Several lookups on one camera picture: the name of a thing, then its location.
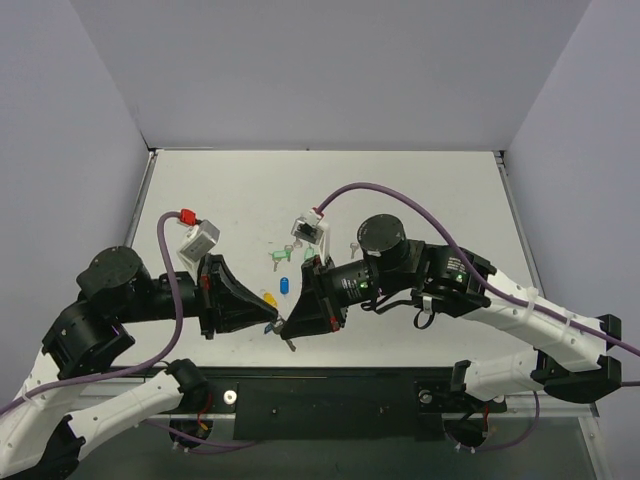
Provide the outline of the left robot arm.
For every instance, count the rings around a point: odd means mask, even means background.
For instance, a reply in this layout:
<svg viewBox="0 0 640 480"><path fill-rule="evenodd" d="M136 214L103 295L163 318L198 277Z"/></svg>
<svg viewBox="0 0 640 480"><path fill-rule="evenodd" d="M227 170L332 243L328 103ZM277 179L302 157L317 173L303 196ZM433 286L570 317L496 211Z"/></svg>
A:
<svg viewBox="0 0 640 480"><path fill-rule="evenodd" d="M149 417L212 406L203 373L178 359L138 387L74 410L87 384L118 377L111 366L135 343L127 323L175 320L165 348L171 351L187 317L199 319L207 339L278 318L220 255L204 255L194 275L167 271L154 279L133 249L114 247L100 252L77 283L78 299L56 318L21 392L1 410L4 479L65 479L95 447Z"/></svg>

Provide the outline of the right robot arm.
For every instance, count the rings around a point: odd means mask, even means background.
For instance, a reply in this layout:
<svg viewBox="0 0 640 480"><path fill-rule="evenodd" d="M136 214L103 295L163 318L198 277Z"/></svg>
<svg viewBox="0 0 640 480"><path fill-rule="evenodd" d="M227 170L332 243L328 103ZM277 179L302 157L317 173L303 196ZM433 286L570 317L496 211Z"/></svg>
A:
<svg viewBox="0 0 640 480"><path fill-rule="evenodd" d="M446 394L459 409L528 391L589 404L621 388L621 363L608 354L621 337L618 318L568 315L466 249L407 238L390 214L365 220L357 243L359 261L337 266L316 255L302 264L301 293L280 330L283 340L334 333L350 306L382 314L397 305L385 298L407 291L405 305L430 318L479 322L527 345L492 360L457 362Z"/></svg>

